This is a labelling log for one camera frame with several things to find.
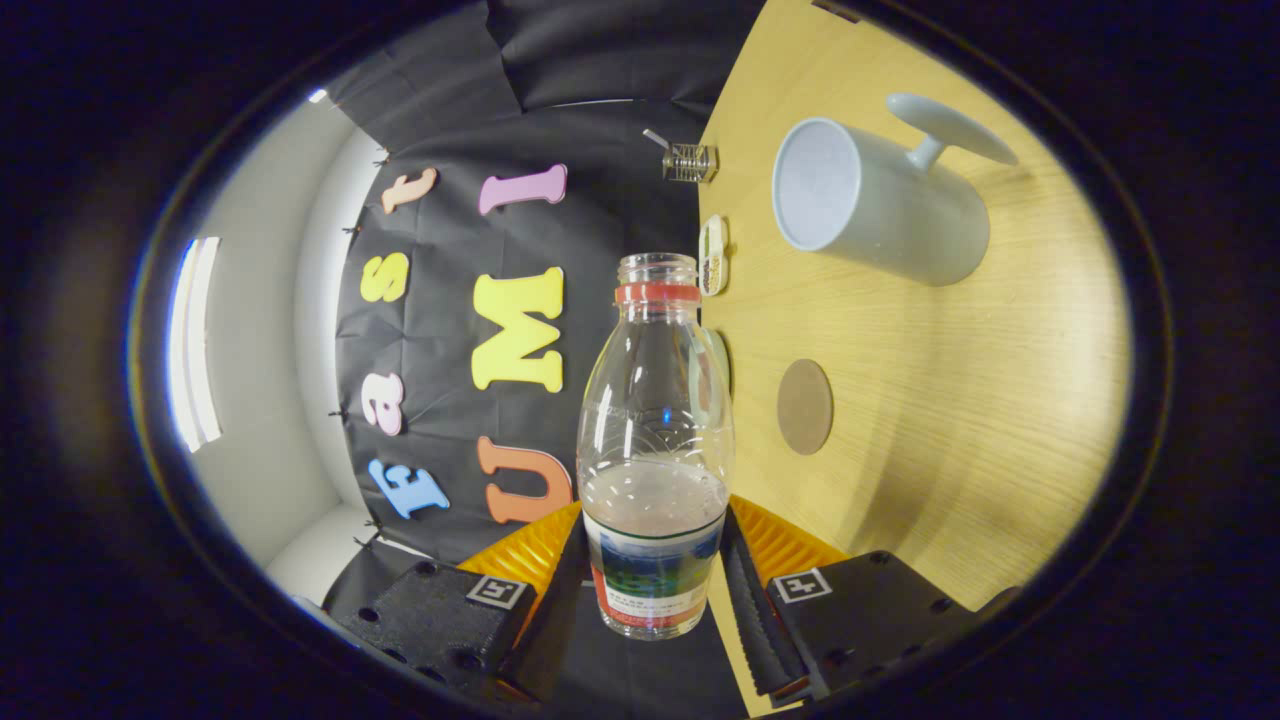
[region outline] table surface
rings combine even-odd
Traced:
[[[899,91],[974,118],[1020,159],[943,152],[991,218],[982,265],[947,287],[800,252],[773,218],[786,132],[826,115],[914,147],[922,133],[884,105]],[[701,219],[728,224],[728,286],[704,300],[703,324],[733,372],[733,492],[851,555],[890,550],[969,609],[1027,582],[1098,488],[1132,374],[1124,282],[1065,168],[942,63],[808,0],[764,6],[701,142],[721,161],[699,186]],[[801,357],[835,398],[809,456],[777,424],[778,383]]]

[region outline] foam letter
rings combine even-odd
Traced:
[[[369,461],[369,474],[378,483],[378,489],[383,491],[392,507],[399,512],[401,518],[410,519],[408,514],[422,507],[449,507],[449,498],[440,492],[440,486],[426,470],[419,470],[417,477],[410,480],[410,469],[404,465],[393,465],[383,470],[379,460]]]
[[[543,497],[502,492],[495,483],[489,483],[484,488],[484,497],[489,505],[489,514],[499,523],[506,524],[508,520],[532,523],[573,502],[573,482],[568,477],[568,470],[552,455],[538,450],[503,447],[494,445],[488,437],[476,441],[476,455],[480,457],[480,469],[486,475],[497,473],[498,468],[508,468],[538,473],[547,482],[547,495]]]
[[[408,176],[396,178],[396,182],[383,191],[383,211],[390,215],[397,205],[421,199],[435,184],[436,174],[435,168],[428,168],[422,170],[422,177],[413,182],[406,182]]]
[[[547,392],[564,386],[564,363],[559,352],[548,350],[541,357],[525,357],[554,342],[559,331],[525,313],[558,318],[564,306],[564,270],[548,268],[540,275],[495,281],[476,278],[472,299],[476,313],[502,325],[471,354],[471,378],[485,389],[493,380],[541,383]]]
[[[404,295],[407,281],[408,258],[403,252],[392,252],[385,260],[375,255],[365,263],[365,272],[360,278],[360,296],[369,302],[379,300],[394,302]]]
[[[404,383],[396,373],[365,375],[365,384],[360,388],[360,404],[370,425],[378,425],[389,436],[399,434],[403,420],[399,411],[402,400],[404,400]]]
[[[520,176],[518,178],[498,179],[490,176],[480,186],[480,214],[499,205],[524,202],[526,200],[545,200],[552,205],[564,200],[564,184],[568,181],[568,168],[557,163],[541,173]]]

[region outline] round coaster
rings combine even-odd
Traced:
[[[831,383],[813,360],[796,360],[778,386],[778,428],[791,450],[813,455],[831,433]]]

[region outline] clear plastic bottle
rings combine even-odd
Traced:
[[[698,324],[692,258],[623,258],[614,299],[582,401],[579,496],[604,624],[666,639],[707,607],[733,471],[728,383]]]

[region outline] fluorescent light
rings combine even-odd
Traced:
[[[209,237],[192,241],[187,249],[169,318],[169,402],[178,433],[191,452],[223,434],[205,356],[205,316],[218,243],[216,237]]]
[[[214,411],[214,393],[209,388],[209,360],[205,357],[205,314],[209,310],[209,281],[214,275],[218,242],[216,237],[206,237],[200,243],[187,313],[187,369],[191,395],[196,402],[196,420],[205,442],[212,442],[223,436],[221,428],[218,427],[218,414]]]
[[[196,243],[192,242],[182,259],[178,273],[178,290],[173,297],[173,311],[169,315],[169,404],[178,423],[178,433],[192,452],[200,447],[196,434],[196,413],[191,406],[187,387],[187,314],[191,301],[191,279],[196,273]]]

